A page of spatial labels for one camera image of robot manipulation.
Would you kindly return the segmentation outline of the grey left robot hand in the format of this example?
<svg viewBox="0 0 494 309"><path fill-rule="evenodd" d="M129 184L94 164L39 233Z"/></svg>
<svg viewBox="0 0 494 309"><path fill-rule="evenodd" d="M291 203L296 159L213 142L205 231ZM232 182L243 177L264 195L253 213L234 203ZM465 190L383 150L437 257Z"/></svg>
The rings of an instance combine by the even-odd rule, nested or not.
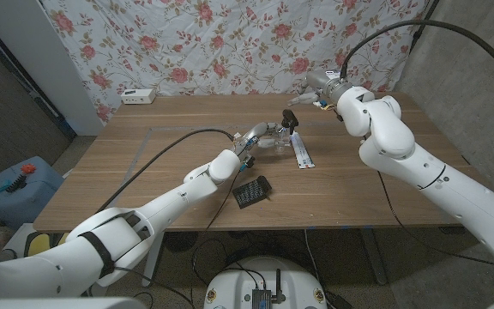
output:
<svg viewBox="0 0 494 309"><path fill-rule="evenodd" d="M291 134L295 127L283 126L273 122L262 122L255 125L243 135L237 135L234 139L233 152L240 160L240 171L251 168L255 158L250 151L258 148L283 148L290 145Z"/></svg>

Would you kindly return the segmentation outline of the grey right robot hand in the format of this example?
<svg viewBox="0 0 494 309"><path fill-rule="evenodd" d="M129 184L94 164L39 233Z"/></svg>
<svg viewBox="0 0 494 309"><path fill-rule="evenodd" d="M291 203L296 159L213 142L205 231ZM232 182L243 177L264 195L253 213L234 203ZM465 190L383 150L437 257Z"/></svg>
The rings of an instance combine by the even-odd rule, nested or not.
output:
<svg viewBox="0 0 494 309"><path fill-rule="evenodd" d="M287 102L288 106L317 105L321 106L321 99L330 99L336 103L352 84L339 71L316 70L306 74L298 87L298 95Z"/></svg>

